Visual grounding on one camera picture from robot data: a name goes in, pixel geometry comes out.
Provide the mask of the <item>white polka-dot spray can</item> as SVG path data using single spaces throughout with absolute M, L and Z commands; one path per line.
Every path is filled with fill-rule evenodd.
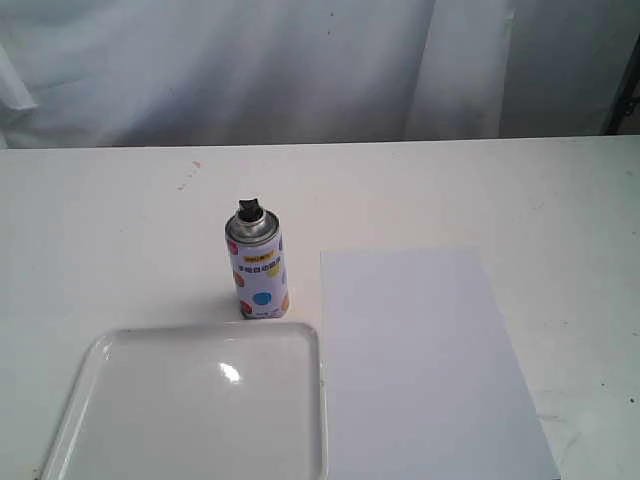
M 225 240 L 241 314 L 247 319 L 284 316 L 290 298 L 277 215 L 257 199 L 241 200 L 226 222 Z

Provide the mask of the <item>white paper sheet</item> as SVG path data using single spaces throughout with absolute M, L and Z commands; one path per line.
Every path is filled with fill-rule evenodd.
M 325 252 L 332 479 L 556 479 L 471 249 Z

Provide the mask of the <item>white square plastic tray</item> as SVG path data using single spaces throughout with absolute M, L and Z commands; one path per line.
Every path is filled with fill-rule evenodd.
M 87 350 L 46 479 L 322 479 L 325 402 L 309 325 L 109 332 Z

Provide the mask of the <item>white backdrop cloth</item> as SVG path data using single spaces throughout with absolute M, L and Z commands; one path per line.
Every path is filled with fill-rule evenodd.
M 635 1 L 5 1 L 7 149 L 594 135 Z

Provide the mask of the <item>black metal stand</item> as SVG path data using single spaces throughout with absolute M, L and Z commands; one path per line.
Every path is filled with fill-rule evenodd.
M 635 93 L 639 84 L 639 40 L 636 40 L 631 56 L 625 67 L 613 104 L 603 127 L 604 135 L 617 135 L 623 121 L 630 117 L 639 105 L 639 95 Z

